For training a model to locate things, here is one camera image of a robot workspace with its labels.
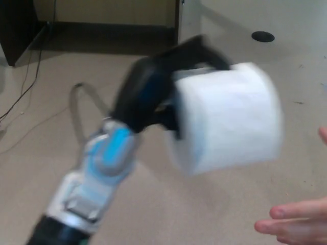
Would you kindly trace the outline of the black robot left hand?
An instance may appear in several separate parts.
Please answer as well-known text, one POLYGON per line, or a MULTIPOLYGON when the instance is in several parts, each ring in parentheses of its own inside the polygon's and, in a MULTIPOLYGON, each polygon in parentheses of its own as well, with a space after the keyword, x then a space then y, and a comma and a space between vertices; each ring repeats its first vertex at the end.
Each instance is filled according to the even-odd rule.
POLYGON ((154 56, 137 60, 132 66, 116 98, 111 117, 124 123, 133 133, 150 125, 160 124, 180 138, 175 105, 157 108, 174 93, 173 74, 207 63, 215 70, 229 70, 228 60, 205 45, 204 36, 197 35, 154 56))

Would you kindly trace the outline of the person's bare hand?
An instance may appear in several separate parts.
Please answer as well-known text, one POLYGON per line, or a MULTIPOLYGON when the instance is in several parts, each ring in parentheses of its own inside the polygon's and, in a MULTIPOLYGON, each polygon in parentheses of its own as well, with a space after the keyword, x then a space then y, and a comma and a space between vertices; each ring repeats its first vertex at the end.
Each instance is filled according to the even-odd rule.
POLYGON ((275 206, 269 215, 255 222, 258 233, 282 244, 326 244, 326 197, 275 206))

